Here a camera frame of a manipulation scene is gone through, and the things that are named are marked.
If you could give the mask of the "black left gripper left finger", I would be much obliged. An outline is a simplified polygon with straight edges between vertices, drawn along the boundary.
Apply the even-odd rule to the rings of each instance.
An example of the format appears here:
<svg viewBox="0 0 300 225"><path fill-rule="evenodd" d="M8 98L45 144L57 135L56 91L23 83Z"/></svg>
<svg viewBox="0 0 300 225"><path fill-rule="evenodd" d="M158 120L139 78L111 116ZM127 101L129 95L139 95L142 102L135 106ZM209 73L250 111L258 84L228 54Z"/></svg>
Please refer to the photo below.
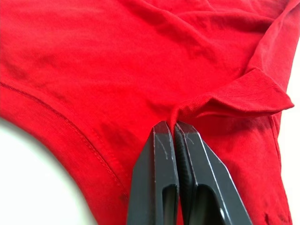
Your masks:
<svg viewBox="0 0 300 225"><path fill-rule="evenodd" d="M156 124L132 173L128 225L174 225L179 177L172 134L165 121Z"/></svg>

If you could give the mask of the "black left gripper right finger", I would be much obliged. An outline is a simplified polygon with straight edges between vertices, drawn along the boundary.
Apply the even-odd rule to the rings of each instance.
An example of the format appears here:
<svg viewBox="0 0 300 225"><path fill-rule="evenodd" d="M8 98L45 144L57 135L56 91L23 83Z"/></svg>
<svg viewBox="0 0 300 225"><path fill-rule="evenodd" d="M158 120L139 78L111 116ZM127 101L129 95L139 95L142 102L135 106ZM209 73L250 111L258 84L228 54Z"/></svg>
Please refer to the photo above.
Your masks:
<svg viewBox="0 0 300 225"><path fill-rule="evenodd" d="M227 167L192 125L177 122L175 155L184 224L252 224Z"/></svg>

